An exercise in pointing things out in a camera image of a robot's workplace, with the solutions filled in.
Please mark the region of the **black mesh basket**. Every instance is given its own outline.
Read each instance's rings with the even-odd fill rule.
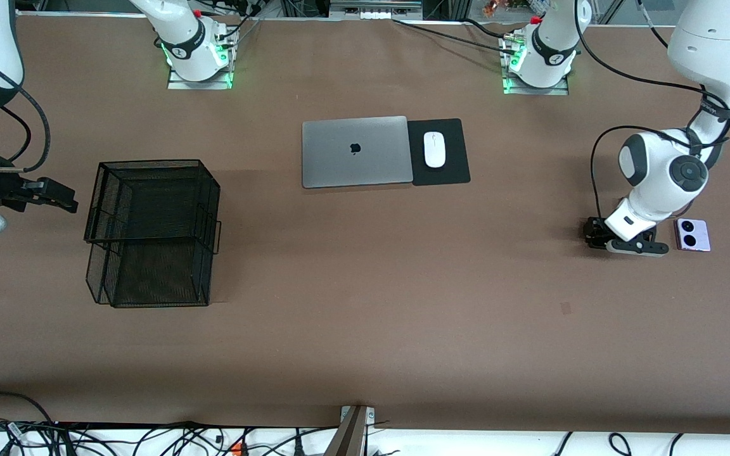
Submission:
[[[208,305],[219,193],[199,160],[101,163],[84,236],[96,303]]]

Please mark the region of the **black mouse pad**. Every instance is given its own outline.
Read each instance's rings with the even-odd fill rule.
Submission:
[[[412,120],[407,123],[411,142],[413,185],[464,184],[470,181],[469,162],[460,118]],[[447,158],[443,167],[431,168],[424,162],[424,133],[444,136]]]

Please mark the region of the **laptop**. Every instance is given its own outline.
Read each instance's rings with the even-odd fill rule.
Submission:
[[[304,122],[304,188],[413,182],[404,116]]]

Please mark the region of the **mouse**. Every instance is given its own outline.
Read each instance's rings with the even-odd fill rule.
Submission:
[[[431,168],[440,168],[447,161],[444,135],[438,132],[424,133],[424,163]]]

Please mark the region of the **brown table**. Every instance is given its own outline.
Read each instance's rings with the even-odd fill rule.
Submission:
[[[53,128],[35,177],[81,208],[6,213],[0,389],[61,421],[310,426],[364,402],[396,427],[730,432],[730,142],[689,214],[712,252],[611,256],[579,237],[596,136],[684,125],[697,95],[586,55],[570,96],[504,95],[492,51],[388,21],[263,23],[225,92],[166,90],[141,18],[23,17],[18,35]],[[587,38],[617,67],[683,81],[646,29]],[[32,158],[37,116],[14,107]],[[460,118],[472,182],[301,188],[303,121],[384,115]],[[629,190],[628,135],[601,144],[606,211]],[[0,151],[21,141],[0,113]],[[208,308],[114,310],[84,283],[96,165],[152,158],[200,158],[221,184]],[[0,415],[37,418],[11,401]]]

